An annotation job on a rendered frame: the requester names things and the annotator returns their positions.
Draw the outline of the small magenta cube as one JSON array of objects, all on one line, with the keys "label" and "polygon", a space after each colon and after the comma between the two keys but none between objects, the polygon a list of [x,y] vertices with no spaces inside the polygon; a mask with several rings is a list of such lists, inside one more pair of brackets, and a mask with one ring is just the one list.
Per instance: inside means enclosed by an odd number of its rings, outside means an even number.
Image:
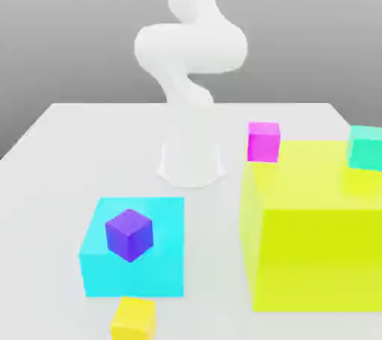
[{"label": "small magenta cube", "polygon": [[280,126],[276,122],[249,122],[247,161],[276,163],[281,146]]}]

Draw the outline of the small purple cube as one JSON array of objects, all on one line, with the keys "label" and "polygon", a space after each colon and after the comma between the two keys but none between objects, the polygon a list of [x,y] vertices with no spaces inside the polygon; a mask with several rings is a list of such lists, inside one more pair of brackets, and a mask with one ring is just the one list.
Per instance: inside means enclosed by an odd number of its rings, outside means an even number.
[{"label": "small purple cube", "polygon": [[105,223],[107,248],[128,262],[154,245],[152,220],[136,210],[125,210]]}]

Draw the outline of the small teal cube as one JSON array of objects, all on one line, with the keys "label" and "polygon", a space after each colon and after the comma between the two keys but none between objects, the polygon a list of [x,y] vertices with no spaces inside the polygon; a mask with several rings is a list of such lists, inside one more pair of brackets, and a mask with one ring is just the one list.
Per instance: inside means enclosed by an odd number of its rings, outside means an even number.
[{"label": "small teal cube", "polygon": [[346,158],[350,168],[382,171],[382,127],[352,125]]}]

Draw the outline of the small yellow cube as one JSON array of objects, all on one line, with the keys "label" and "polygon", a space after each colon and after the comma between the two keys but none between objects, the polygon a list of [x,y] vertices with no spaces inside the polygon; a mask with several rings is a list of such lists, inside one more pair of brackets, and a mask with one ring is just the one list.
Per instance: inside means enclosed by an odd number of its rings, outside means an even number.
[{"label": "small yellow cube", "polygon": [[110,324],[112,340],[154,340],[156,306],[152,300],[122,297]]}]

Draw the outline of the large cyan box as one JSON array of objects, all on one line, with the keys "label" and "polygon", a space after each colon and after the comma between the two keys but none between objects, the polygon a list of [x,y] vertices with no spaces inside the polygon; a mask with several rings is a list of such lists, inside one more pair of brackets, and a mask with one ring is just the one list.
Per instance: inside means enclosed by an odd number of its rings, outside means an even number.
[{"label": "large cyan box", "polygon": [[[154,245],[133,262],[107,248],[105,223],[127,209],[152,220]],[[184,295],[184,198],[103,197],[79,251],[89,298],[177,298]]]}]

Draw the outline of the large yellow-green box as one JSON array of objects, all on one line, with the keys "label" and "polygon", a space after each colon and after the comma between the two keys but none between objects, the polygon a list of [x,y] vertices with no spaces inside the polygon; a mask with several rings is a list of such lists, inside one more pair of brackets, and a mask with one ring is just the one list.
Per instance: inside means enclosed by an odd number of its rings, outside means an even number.
[{"label": "large yellow-green box", "polygon": [[243,168],[239,234],[257,312],[382,312],[382,172],[343,141],[284,141]]}]

